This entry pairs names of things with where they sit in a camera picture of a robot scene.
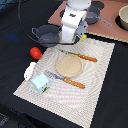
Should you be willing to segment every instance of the woven placemat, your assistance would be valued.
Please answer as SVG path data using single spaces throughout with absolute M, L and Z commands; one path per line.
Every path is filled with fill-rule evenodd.
M 86 38 L 75 45 L 57 45 L 53 48 L 47 48 L 42 58 L 38 61 L 31 79 L 40 73 L 44 73 L 45 70 L 59 75 L 56 71 L 55 63 L 64 53 L 61 53 L 56 48 L 98 59 L 96 63 L 82 60 L 84 64 L 82 74 L 72 78 L 72 80 L 84 84 L 86 88 L 80 89 L 61 80 L 49 79 L 51 83 L 50 89 L 40 95 L 34 90 L 30 80 L 23 81 L 14 92 L 14 95 L 84 128 L 89 128 L 114 44 Z

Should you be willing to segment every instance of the white cup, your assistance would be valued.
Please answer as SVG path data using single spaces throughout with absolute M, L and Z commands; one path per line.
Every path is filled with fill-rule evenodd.
M 128 5 L 119 10 L 119 16 L 122 26 L 128 30 Z

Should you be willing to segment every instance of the frying pan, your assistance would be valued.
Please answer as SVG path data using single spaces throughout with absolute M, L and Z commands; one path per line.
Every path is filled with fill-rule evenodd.
M 95 6 L 90 6 L 90 9 L 88 11 L 88 14 L 87 14 L 87 17 L 86 17 L 86 22 L 88 24 L 94 24 L 96 23 L 98 20 L 102 20 L 105 24 L 107 24 L 108 26 L 112 26 L 111 23 L 103 20 L 101 17 L 100 17 L 100 9 L 98 7 L 95 7 Z

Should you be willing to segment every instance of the knife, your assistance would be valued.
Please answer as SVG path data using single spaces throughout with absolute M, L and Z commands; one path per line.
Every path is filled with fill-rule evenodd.
M 85 60 L 89 60 L 89 61 L 93 61 L 93 62 L 97 62 L 98 60 L 96 58 L 92 58 L 92 57 L 89 57 L 89 56 L 85 56 L 85 55 L 81 55 L 81 54 L 76 54 L 76 53 L 72 53 L 72 52 L 68 52 L 68 51 L 65 51 L 65 50 L 62 50 L 62 49 L 59 49 L 57 48 L 59 51 L 63 52 L 63 53 L 66 53 L 66 54 L 74 54 L 74 55 L 77 55 L 78 57 L 82 58 L 82 59 L 85 59 Z

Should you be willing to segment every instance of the wooden knife handle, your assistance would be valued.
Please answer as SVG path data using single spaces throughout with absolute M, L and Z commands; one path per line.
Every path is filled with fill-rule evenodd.
M 82 88 L 82 89 L 85 88 L 85 85 L 78 83 L 78 82 L 75 82 L 75 81 L 72 81 L 72 80 L 67 79 L 67 78 L 64 78 L 64 82 L 69 83 L 69 84 L 74 85 L 74 86 L 77 86 L 77 87 Z
M 80 57 L 82 59 L 85 59 L 85 60 L 97 62 L 97 59 L 96 58 L 92 58 L 92 57 L 89 57 L 89 56 L 84 56 L 84 55 L 78 54 L 78 57 Z

